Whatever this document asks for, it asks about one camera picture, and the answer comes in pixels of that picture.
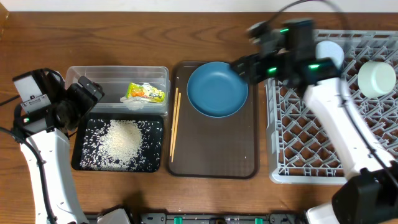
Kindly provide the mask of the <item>large dark blue bowl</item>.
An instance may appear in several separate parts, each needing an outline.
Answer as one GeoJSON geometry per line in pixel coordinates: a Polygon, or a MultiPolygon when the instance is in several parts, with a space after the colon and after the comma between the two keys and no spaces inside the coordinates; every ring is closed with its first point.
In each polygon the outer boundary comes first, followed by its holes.
{"type": "Polygon", "coordinates": [[[248,98],[248,84],[226,62],[200,65],[187,82],[187,96],[201,114],[224,118],[238,112],[248,98]]]}

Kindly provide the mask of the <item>wooden chopstick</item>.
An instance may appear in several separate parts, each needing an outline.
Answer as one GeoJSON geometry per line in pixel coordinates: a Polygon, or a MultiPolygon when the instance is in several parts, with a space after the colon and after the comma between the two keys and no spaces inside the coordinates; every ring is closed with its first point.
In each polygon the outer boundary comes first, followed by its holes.
{"type": "Polygon", "coordinates": [[[178,93],[178,98],[177,98],[177,107],[176,107],[176,113],[175,113],[175,122],[174,122],[174,135],[173,135],[173,141],[172,141],[172,155],[171,155],[171,163],[174,162],[174,155],[175,155],[175,145],[177,141],[177,130],[178,130],[178,119],[179,119],[179,113],[180,113],[180,104],[181,104],[181,93],[178,93]]]}
{"type": "Polygon", "coordinates": [[[172,119],[172,129],[171,129],[171,139],[170,139],[170,157],[172,157],[173,141],[174,141],[174,129],[175,129],[175,119],[177,116],[177,103],[178,103],[178,87],[175,89],[175,100],[174,100],[174,110],[172,119]]]}

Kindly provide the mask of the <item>mint green small bowl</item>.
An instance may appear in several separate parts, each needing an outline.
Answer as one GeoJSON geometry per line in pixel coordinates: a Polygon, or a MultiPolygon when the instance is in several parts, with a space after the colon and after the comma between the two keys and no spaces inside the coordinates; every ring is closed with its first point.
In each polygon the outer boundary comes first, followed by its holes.
{"type": "Polygon", "coordinates": [[[358,72],[358,86],[368,98],[377,98],[390,93],[397,78],[393,67],[384,62],[368,61],[358,72]]]}

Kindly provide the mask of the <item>light blue small bowl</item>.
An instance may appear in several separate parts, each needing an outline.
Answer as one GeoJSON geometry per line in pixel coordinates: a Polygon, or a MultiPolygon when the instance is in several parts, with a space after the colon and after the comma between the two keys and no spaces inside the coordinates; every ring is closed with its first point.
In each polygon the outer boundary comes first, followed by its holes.
{"type": "Polygon", "coordinates": [[[341,68],[345,54],[340,45],[324,40],[316,45],[315,56],[317,59],[330,58],[337,68],[341,68]]]}

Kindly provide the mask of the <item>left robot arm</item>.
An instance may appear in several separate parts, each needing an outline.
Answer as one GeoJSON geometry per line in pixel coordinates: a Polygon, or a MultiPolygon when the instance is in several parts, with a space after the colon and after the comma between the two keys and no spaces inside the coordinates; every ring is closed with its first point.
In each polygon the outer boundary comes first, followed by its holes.
{"type": "Polygon", "coordinates": [[[27,162],[36,223],[88,223],[69,164],[69,133],[104,97],[103,89],[86,77],[66,88],[61,74],[47,68],[12,81],[22,101],[12,129],[1,132],[20,145],[27,162]]]}

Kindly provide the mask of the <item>green yellow snack wrapper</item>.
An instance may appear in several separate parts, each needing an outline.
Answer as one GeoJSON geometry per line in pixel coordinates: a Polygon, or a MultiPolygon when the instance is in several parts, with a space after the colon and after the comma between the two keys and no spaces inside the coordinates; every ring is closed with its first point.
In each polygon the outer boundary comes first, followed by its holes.
{"type": "Polygon", "coordinates": [[[130,83],[125,97],[149,103],[162,103],[165,100],[165,93],[149,83],[143,83],[142,85],[130,83]]]}

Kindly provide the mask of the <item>white paper napkin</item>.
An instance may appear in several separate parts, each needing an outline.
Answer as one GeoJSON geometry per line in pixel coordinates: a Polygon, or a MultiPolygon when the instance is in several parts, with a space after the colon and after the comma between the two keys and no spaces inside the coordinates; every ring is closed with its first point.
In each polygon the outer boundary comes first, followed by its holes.
{"type": "Polygon", "coordinates": [[[123,103],[129,110],[132,111],[143,109],[145,105],[149,104],[149,101],[141,97],[126,98],[124,96],[120,98],[120,102],[123,103]]]}

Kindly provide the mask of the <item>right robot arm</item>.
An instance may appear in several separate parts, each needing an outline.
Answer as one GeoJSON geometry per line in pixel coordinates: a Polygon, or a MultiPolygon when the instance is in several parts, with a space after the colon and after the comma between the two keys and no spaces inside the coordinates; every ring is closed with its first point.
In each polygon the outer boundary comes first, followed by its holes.
{"type": "Polygon", "coordinates": [[[346,183],[332,200],[306,211],[308,223],[382,223],[397,218],[397,162],[359,114],[341,70],[317,58],[313,21],[293,19],[283,29],[269,21],[252,25],[256,54],[231,63],[245,82],[269,78],[296,89],[323,126],[336,151],[346,183]]]}

